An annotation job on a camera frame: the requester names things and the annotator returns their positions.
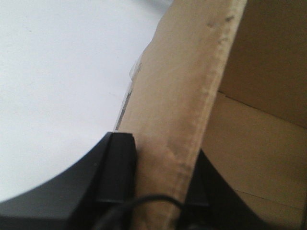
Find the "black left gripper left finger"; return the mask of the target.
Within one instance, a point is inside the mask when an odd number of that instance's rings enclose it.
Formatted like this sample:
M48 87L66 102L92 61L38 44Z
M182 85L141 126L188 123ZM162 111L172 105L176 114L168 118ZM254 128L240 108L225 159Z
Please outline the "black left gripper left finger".
M137 151L130 133L108 132L84 157L46 183L0 204L3 230L88 230L134 197Z

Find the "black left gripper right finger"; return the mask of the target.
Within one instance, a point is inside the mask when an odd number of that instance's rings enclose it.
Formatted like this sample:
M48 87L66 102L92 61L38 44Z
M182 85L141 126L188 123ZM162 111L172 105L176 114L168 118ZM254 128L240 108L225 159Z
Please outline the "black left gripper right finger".
M261 220L234 192L200 150L185 199L194 220L183 221L185 230L264 230Z

